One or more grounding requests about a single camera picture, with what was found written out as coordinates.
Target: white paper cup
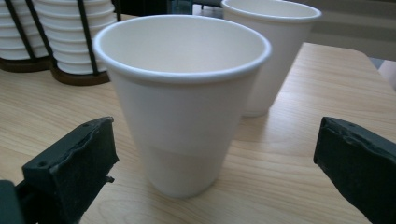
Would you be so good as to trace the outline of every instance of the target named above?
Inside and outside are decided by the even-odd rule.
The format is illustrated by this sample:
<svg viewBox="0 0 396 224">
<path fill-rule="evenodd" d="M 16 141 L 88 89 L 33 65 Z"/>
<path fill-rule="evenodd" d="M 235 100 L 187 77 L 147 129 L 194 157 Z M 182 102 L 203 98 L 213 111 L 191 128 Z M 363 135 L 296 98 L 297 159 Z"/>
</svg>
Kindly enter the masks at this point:
<svg viewBox="0 0 396 224">
<path fill-rule="evenodd" d="M 223 0 L 221 6 L 225 20 L 256 30 L 273 47 L 273 55 L 262 67 L 244 112 L 244 116 L 264 115 L 321 13 L 313 7 L 277 0 Z"/>
<path fill-rule="evenodd" d="M 270 54 L 268 41 L 234 22 L 161 15 L 111 25 L 93 48 L 154 187 L 179 198 L 208 188 Z"/>
</svg>

